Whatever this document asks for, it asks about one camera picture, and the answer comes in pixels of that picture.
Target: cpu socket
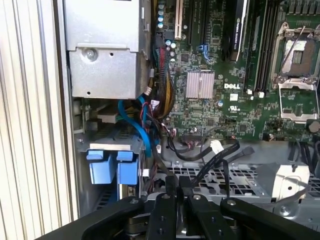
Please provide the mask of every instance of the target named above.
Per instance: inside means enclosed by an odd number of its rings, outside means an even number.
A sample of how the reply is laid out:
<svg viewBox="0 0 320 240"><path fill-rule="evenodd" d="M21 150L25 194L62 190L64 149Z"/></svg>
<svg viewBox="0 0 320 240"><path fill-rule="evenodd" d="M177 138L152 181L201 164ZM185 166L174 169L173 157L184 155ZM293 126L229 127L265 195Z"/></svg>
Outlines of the cpu socket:
<svg viewBox="0 0 320 240"><path fill-rule="evenodd" d="M320 66L320 25L315 29L290 29L287 22L281 25L278 32L273 63L271 68L271 83L273 89L279 89L280 115L283 119L291 119L296 123L306 123L309 119L318 119L319 102L317 86ZM312 91L317 111L313 114L296 116L284 112L282 93L285 89L297 88L300 91Z"/></svg>

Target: motherboard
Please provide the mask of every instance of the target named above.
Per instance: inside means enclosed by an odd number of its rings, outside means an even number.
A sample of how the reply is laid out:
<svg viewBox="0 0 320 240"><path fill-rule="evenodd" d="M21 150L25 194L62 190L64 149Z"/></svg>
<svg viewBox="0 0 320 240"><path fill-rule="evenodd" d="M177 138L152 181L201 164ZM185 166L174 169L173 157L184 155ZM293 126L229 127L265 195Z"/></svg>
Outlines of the motherboard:
<svg viewBox="0 0 320 240"><path fill-rule="evenodd" d="M175 85L165 121L179 136L318 134L320 1L160 0L157 15Z"/></svg>

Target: blue plastic tab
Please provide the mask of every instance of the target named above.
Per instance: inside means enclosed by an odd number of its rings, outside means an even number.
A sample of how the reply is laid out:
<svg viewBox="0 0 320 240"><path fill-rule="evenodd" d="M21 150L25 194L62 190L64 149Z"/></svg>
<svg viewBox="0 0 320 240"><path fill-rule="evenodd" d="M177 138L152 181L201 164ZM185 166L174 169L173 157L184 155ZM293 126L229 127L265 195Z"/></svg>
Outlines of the blue plastic tab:
<svg viewBox="0 0 320 240"><path fill-rule="evenodd" d="M88 150L86 155L87 160L103 160L104 151L103 150Z"/></svg>
<svg viewBox="0 0 320 240"><path fill-rule="evenodd" d="M117 161L132 162L133 158L134 153L132 151L118 151L118 155L116 156Z"/></svg>
<svg viewBox="0 0 320 240"><path fill-rule="evenodd" d="M126 185L138 184L138 160L118 162L117 183Z"/></svg>
<svg viewBox="0 0 320 240"><path fill-rule="evenodd" d="M89 159L91 183L111 184L117 171L117 160L115 156L109 155L107 160L98 162L97 160L99 159Z"/></svg>

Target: white connector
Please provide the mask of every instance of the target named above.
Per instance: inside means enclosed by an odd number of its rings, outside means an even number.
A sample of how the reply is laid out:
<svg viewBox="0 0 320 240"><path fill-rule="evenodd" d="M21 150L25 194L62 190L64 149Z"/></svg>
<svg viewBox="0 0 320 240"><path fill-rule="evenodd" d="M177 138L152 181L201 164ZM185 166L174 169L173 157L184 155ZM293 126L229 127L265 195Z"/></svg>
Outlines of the white connector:
<svg viewBox="0 0 320 240"><path fill-rule="evenodd" d="M151 93L151 91L152 91L152 88L147 86L147 87L146 87L146 91L144 92L144 94L147 95L147 96L149 96L150 93Z"/></svg>

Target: heatsink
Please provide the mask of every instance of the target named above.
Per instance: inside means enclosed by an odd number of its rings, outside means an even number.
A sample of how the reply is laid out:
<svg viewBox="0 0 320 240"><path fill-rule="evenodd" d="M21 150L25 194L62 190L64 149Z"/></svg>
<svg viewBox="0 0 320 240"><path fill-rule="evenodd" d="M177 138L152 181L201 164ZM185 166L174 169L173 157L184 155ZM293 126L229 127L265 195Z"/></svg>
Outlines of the heatsink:
<svg viewBox="0 0 320 240"><path fill-rule="evenodd" d="M214 72L188 72L185 97L187 99L212 99L214 82Z"/></svg>

